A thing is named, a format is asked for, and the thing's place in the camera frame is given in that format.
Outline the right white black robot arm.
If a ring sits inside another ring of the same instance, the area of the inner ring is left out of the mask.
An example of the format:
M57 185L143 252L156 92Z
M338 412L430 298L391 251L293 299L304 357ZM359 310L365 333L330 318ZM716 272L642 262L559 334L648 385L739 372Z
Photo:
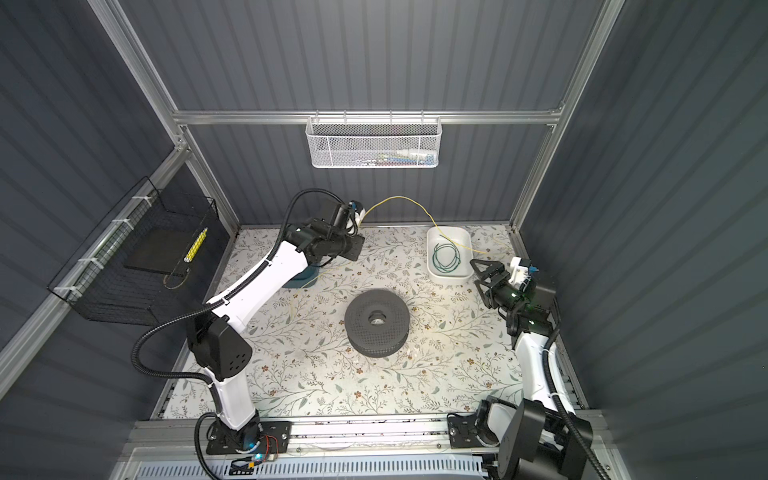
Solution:
M587 468L608 478L592 448L591 424L577 416L564 391L557 365L560 329L550 319L554 280L522 257L509 264L473 259L470 265L483 304L505 322L523 397L513 403L490 395L471 415L448 415L452 448L495 448L495 455L483 458L491 479L580 479Z

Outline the grey perforated cable spool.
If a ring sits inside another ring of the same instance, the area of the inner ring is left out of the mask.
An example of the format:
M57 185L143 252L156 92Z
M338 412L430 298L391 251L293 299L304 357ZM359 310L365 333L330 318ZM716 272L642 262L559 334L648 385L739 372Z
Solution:
M369 358L397 353L410 332L405 301L385 289L372 289L355 297L346 308L345 330L354 350Z

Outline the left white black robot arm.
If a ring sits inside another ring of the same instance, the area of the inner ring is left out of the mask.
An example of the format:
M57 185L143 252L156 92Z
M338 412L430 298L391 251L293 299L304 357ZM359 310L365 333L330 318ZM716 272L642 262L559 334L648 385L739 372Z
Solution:
M145 332L131 351L133 367L146 376L204 382L214 400L215 409L210 416L219 430L218 438L228 440L231 449L243 455L277 449L260 425L244 372L253 354L242 336L250 319L308 267L324 265L338 257L354 261L364 244L359 232L366 214L362 204L345 202L326 189L316 192L328 199L317 215L293 224L291 215L286 213L272 248L260 262L200 310L168 321L169 326L185 324L187 347L199 371L161 371L142 362L142 348L162 331L161 326Z

